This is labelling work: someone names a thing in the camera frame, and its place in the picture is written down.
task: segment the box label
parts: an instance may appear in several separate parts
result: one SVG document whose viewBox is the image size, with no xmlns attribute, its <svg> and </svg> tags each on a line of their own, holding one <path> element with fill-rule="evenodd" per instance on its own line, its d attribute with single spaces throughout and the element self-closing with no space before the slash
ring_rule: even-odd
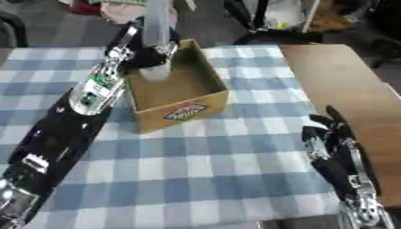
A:
<svg viewBox="0 0 401 229">
<path fill-rule="evenodd" d="M 164 118 L 167 120 L 187 121 L 208 107 L 201 104 L 186 103 L 176 110 L 168 113 Z"/>
</svg>

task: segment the blue and white tablecloth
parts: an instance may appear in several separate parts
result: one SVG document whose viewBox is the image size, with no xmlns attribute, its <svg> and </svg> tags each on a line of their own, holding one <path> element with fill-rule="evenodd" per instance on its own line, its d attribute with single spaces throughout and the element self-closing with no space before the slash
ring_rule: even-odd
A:
<svg viewBox="0 0 401 229">
<path fill-rule="evenodd" d="M 230 89 L 223 113 L 139 135 L 123 98 L 27 228 L 189 228 L 333 214 L 336 198 L 300 137 L 314 108 L 280 49 L 205 53 Z M 10 54 L 0 71 L 2 169 L 31 125 L 101 56 L 100 48 Z"/>
</svg>

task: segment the cardboard box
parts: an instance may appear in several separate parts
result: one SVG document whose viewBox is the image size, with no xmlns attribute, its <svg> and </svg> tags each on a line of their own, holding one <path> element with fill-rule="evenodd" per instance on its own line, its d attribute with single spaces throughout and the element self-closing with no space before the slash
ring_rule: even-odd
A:
<svg viewBox="0 0 401 229">
<path fill-rule="evenodd" d="M 147 81 L 136 71 L 127 80 L 139 132 L 222 111 L 228 90 L 194 40 L 181 41 L 165 81 Z"/>
</svg>

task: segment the wooden tabletop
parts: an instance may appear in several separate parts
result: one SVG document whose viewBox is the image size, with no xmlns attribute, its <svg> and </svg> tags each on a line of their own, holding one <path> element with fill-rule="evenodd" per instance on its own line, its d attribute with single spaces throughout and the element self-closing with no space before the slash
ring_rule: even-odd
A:
<svg viewBox="0 0 401 229">
<path fill-rule="evenodd" d="M 347 46 L 282 50 L 318 111 L 325 114 L 325 106 L 333 105 L 352 125 L 380 180 L 383 204 L 400 207 L 401 100 Z"/>
</svg>

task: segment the robotic hand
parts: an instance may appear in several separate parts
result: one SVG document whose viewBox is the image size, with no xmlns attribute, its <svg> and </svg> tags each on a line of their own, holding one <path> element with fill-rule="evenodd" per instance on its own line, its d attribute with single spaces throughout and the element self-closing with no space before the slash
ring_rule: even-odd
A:
<svg viewBox="0 0 401 229">
<path fill-rule="evenodd" d="M 128 22 L 89 78 L 66 92 L 39 120 L 8 160 L 0 178 L 0 228 L 21 228 L 38 213 L 109 117 L 124 93 L 130 70 L 168 61 L 178 46 L 170 30 L 167 47 L 145 47 L 143 18 Z"/>
<path fill-rule="evenodd" d="M 332 106 L 331 118 L 310 115 L 326 128 L 303 127 L 303 142 L 312 166 L 333 185 L 340 200 L 341 229 L 394 229 L 391 217 L 377 201 L 380 186 L 363 146 L 357 142 L 346 119 Z"/>
</svg>

